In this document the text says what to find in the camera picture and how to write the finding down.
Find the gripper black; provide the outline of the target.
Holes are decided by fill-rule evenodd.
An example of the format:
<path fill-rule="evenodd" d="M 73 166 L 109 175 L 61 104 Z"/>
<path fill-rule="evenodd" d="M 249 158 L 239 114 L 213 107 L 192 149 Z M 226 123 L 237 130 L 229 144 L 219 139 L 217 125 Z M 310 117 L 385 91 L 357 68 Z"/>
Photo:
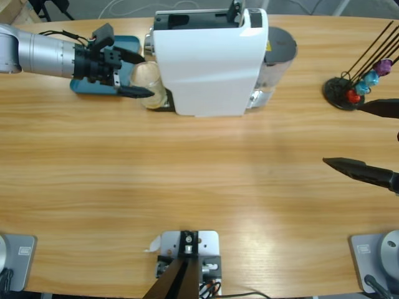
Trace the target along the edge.
<path fill-rule="evenodd" d="M 104 49 L 92 51 L 75 44 L 73 79 L 87 79 L 89 83 L 99 82 L 102 85 L 114 87 L 114 74 L 122 68 L 122 62 L 139 64 L 145 61 L 144 57 L 136 52 L 126 49 Z M 129 98 L 148 98 L 155 95 L 154 92 L 144 87 L 121 86 L 117 93 Z"/>
<path fill-rule="evenodd" d="M 398 118 L 398 106 L 398 98 L 388 98 L 364 103 L 357 110 L 384 118 Z M 389 191 L 399 195 L 399 174 L 397 172 L 369 166 L 363 161 L 349 158 L 323 158 L 322 161 L 352 179 L 385 187 Z"/>

